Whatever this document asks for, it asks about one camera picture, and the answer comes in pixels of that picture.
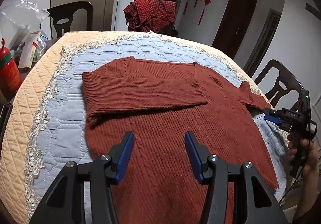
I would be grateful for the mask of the person's right hand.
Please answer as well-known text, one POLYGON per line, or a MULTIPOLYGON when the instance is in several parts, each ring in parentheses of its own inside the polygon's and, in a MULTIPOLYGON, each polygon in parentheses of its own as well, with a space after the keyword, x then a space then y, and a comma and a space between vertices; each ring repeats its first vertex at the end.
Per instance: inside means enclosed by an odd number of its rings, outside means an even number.
POLYGON ((297 134, 290 134, 287 139, 288 159, 290 160, 290 176, 295 178, 299 169, 303 178, 311 175, 311 173, 319 172, 319 153, 318 145, 313 140, 299 137, 297 134))

